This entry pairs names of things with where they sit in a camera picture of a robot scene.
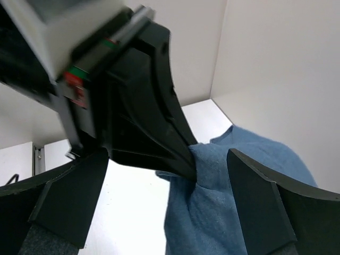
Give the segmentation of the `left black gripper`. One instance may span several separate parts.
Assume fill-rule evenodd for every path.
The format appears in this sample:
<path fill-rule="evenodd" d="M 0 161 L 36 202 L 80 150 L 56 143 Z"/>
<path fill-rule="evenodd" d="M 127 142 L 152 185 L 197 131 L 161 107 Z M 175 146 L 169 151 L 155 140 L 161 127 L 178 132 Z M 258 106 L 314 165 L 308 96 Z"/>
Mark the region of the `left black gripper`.
<path fill-rule="evenodd" d="M 155 11 L 124 7 L 97 31 L 81 40 L 71 62 L 55 83 L 53 104 L 71 145 L 70 157 L 84 155 L 106 143 L 108 81 L 149 79 L 162 112 L 188 145 L 196 139 L 181 110 L 169 64 L 170 31 L 154 22 Z"/>

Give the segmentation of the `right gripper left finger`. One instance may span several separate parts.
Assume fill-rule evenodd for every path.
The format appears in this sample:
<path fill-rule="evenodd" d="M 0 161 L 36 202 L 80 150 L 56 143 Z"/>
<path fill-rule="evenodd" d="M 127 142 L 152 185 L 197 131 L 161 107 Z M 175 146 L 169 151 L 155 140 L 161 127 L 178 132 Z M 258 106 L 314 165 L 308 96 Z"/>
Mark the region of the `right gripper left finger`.
<path fill-rule="evenodd" d="M 1 254 L 78 254 L 108 166 L 104 148 L 1 187 Z"/>

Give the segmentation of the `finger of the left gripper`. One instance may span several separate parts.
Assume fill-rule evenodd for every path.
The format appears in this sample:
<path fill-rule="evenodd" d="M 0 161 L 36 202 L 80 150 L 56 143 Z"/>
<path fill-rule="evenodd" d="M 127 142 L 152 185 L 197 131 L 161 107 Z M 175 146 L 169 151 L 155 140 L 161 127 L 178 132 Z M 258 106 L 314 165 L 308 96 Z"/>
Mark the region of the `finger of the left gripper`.
<path fill-rule="evenodd" d="M 107 83 L 110 157 L 113 161 L 197 179 L 196 164 L 188 145 L 157 102 L 149 79 Z"/>

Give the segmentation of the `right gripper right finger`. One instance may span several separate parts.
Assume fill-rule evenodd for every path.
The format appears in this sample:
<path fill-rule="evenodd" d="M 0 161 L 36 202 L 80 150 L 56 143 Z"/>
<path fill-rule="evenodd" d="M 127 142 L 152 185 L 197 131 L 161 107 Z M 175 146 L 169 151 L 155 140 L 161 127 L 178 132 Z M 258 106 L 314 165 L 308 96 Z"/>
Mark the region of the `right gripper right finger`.
<path fill-rule="evenodd" d="M 339 194 L 231 149 L 227 167 L 248 254 L 339 254 Z"/>

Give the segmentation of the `blue pillowcase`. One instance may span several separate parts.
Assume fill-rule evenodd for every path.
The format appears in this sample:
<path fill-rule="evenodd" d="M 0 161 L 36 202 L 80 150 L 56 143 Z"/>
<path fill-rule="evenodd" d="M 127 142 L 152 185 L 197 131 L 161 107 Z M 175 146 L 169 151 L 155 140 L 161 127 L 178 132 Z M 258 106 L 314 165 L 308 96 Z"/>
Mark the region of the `blue pillowcase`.
<path fill-rule="evenodd" d="M 170 183 L 164 223 L 167 254 L 247 253 L 227 168 L 227 153 L 232 148 L 293 179 L 316 184 L 288 146 L 231 126 L 208 144 L 190 147 L 197 167 L 196 182 L 158 173 Z"/>

